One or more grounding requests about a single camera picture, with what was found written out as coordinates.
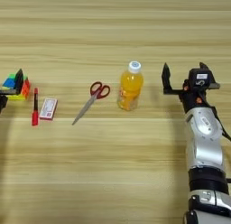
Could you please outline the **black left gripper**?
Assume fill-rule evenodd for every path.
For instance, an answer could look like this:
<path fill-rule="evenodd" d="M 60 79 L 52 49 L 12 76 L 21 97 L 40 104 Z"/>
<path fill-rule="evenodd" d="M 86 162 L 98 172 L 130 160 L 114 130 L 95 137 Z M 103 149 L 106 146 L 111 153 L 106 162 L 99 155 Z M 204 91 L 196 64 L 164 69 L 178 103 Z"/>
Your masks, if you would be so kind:
<path fill-rule="evenodd" d="M 7 96 L 20 94 L 23 87 L 23 70 L 19 69 L 14 78 L 14 89 L 0 89 L 0 113 L 6 107 Z"/>

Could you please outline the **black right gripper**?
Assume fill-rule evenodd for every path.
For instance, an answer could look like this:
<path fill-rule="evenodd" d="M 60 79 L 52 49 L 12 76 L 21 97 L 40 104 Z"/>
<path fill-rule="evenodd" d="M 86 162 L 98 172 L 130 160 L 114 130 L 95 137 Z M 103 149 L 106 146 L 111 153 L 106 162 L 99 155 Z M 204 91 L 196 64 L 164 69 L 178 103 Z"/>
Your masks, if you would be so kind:
<path fill-rule="evenodd" d="M 199 66 L 203 70 L 209 70 L 209 67 L 203 62 L 200 62 Z M 163 93 L 167 95 L 178 95 L 185 113 L 197 107 L 211 107 L 207 102 L 207 90 L 220 88 L 218 83 L 211 83 L 205 87 L 197 85 L 193 88 L 189 85 L 189 81 L 185 80 L 182 89 L 173 89 L 170 83 L 170 76 L 169 66 L 167 63 L 164 63 L 162 69 Z"/>

